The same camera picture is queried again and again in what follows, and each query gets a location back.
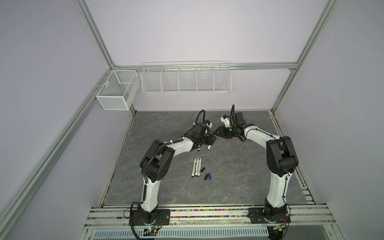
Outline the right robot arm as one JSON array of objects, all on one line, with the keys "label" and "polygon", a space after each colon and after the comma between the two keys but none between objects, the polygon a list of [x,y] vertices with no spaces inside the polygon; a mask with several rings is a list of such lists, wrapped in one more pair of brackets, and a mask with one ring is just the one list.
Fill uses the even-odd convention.
[{"label": "right robot arm", "polygon": [[232,105],[229,115],[221,117],[223,125],[214,135],[224,139],[238,138],[252,141],[266,150],[267,166],[271,172],[269,193],[265,200],[262,216],[272,222],[273,218],[289,214],[287,190],[290,178],[299,165],[292,139],[266,132],[253,124],[247,124],[243,114],[235,111]]}]

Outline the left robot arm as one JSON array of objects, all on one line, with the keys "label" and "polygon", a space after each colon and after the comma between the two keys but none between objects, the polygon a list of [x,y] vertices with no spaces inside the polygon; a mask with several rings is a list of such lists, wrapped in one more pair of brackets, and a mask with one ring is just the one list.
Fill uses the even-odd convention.
[{"label": "left robot arm", "polygon": [[191,129],[179,139],[167,142],[155,140],[147,150],[140,162],[144,186],[138,210],[142,216],[150,217],[156,213],[160,183],[168,173],[173,157],[199,151],[203,145],[210,147],[216,141],[216,137],[211,134],[212,123],[205,116],[206,111],[201,110]]}]

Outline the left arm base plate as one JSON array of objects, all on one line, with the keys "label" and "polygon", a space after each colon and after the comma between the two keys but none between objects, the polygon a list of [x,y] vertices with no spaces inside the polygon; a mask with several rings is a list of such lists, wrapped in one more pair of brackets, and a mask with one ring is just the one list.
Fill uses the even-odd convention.
[{"label": "left arm base plate", "polygon": [[130,223],[133,226],[158,225],[168,226],[170,224],[171,211],[170,209],[154,209],[151,212],[146,212],[142,209],[133,210]]}]

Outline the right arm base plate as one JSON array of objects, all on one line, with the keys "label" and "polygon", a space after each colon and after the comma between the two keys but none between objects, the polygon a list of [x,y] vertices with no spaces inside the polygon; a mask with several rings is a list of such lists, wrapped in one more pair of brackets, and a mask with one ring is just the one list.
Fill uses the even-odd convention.
[{"label": "right arm base plate", "polygon": [[280,208],[249,208],[247,217],[252,224],[288,224],[291,223],[290,214],[286,206]]}]

